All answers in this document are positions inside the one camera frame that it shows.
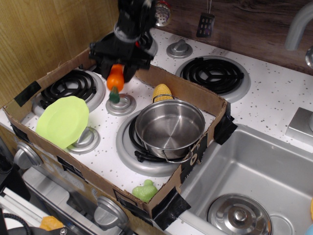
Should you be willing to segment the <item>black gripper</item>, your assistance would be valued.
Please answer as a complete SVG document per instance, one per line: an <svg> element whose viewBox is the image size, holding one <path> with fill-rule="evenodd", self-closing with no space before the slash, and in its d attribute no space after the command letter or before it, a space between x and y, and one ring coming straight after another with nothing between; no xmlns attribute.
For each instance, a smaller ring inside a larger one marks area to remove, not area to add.
<svg viewBox="0 0 313 235"><path fill-rule="evenodd" d="M124 42L110 33L89 45L89 58L97 62L104 79L110 75L115 64L124 66L124 82L128 83L138 69L148 69L153 56L136 47L135 42Z"/></svg>

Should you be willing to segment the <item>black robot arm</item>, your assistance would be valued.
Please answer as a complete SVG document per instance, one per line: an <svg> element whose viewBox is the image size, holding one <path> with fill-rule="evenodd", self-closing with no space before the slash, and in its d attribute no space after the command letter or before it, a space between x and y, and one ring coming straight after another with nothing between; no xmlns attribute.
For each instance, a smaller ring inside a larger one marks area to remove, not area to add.
<svg viewBox="0 0 313 235"><path fill-rule="evenodd" d="M115 64L124 66L124 81L129 82L138 69L149 69L154 56L150 29L156 25L155 0L119 0L119 17L113 32L89 45L89 58L97 62L104 79Z"/></svg>

